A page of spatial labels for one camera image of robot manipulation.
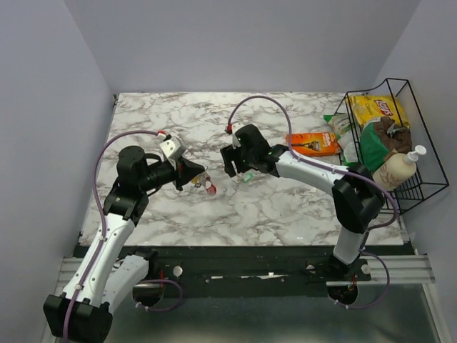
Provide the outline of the red handled steel key organizer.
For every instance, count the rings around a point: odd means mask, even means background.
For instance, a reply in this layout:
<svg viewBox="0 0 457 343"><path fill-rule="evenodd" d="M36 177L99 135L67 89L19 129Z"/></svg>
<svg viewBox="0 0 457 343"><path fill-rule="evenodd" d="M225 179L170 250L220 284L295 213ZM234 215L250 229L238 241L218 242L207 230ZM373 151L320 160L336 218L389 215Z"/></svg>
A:
<svg viewBox="0 0 457 343"><path fill-rule="evenodd" d="M203 172L195 176L191 183L195 188L202 188L210 196L214 196L217 193L217 188L211 180L211 176L207 172L207 169L204 169Z"/></svg>

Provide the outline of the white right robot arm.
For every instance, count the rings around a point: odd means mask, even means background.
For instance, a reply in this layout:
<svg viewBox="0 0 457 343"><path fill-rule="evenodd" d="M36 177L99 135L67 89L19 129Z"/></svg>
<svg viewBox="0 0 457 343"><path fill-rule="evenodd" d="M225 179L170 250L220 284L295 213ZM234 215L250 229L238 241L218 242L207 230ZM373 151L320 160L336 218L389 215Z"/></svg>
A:
<svg viewBox="0 0 457 343"><path fill-rule="evenodd" d="M307 184L332 196L341 231L328 270L338 280L353 274L368 226L384 205L382 192L366 167L329 164L285 145L271 146L253 124L241 127L231 138L232 142L220 149L224 171L230 177L255 170Z"/></svg>

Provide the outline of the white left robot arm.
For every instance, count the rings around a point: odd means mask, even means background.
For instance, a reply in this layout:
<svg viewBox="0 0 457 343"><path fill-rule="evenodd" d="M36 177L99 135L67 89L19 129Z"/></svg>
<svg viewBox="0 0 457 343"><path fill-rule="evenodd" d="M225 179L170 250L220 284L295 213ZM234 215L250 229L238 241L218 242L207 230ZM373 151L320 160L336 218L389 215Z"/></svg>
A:
<svg viewBox="0 0 457 343"><path fill-rule="evenodd" d="M59 296L44 302L44 314L55 337L73 342L103 342L110 331L114 312L140 282L158 275L158 264L150 254L130 254L113 267L126 240L149 204L148 192L172 183L181 190L204 172L204 166L184 158L184 148L172 141L161 144L163 158L151 158L139 146L119 152L117 178L101 203L101 223L82 263Z"/></svg>

